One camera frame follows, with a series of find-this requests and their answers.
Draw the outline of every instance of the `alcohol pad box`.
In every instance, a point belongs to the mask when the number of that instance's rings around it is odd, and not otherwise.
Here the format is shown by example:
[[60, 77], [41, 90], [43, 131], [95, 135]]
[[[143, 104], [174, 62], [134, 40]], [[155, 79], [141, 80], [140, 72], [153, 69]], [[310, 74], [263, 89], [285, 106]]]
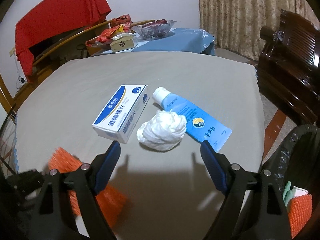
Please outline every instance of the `alcohol pad box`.
[[122, 85], [102, 109], [93, 129], [101, 137], [127, 143], [149, 100], [147, 85]]

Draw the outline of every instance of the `tissue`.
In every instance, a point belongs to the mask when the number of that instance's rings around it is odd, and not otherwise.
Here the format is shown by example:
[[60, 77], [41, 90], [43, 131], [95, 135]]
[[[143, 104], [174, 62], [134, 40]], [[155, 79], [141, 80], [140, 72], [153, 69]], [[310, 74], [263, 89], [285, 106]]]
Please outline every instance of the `tissue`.
[[158, 151], [168, 151], [182, 140], [186, 125], [185, 116], [158, 110], [149, 122], [138, 129], [138, 142]]

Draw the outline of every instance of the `metal screw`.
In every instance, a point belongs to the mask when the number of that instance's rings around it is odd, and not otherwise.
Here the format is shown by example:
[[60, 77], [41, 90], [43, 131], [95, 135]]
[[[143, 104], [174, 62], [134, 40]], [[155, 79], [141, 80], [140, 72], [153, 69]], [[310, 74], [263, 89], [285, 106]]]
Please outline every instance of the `metal screw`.
[[271, 175], [271, 171], [269, 171], [269, 170], [264, 170], [264, 171], [263, 171], [263, 174], [266, 175], [266, 176], [270, 176], [270, 175]]
[[234, 171], [239, 171], [240, 165], [237, 164], [237, 163], [233, 163], [233, 164], [231, 164], [231, 168], [232, 168]]
[[49, 174], [50, 174], [51, 176], [54, 176], [54, 175], [57, 174], [57, 172], [58, 172], [57, 169], [52, 169], [52, 170], [49, 172]]
[[86, 171], [90, 169], [90, 164], [89, 163], [84, 163], [81, 165], [81, 170]]

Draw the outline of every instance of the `red cloth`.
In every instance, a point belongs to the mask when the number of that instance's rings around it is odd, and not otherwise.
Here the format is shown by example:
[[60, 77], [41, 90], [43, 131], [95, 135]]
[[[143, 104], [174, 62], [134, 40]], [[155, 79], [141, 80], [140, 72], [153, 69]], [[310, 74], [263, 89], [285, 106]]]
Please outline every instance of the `red cloth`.
[[43, 0], [16, 24], [16, 54], [25, 75], [32, 75], [34, 57], [30, 47], [57, 34], [105, 20], [110, 12], [106, 0]]

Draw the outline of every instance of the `fruit bowl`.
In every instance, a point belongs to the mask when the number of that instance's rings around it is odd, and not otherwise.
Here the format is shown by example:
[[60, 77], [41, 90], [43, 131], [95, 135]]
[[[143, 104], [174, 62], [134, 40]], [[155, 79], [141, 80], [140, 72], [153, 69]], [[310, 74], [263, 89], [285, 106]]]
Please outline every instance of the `fruit bowl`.
[[160, 21], [165, 20], [158, 20], [157, 22], [153, 23], [137, 25], [131, 29], [138, 33], [144, 40], [163, 38], [168, 35], [170, 29], [177, 21], [168, 20], [166, 21], [167, 23], [161, 23]]

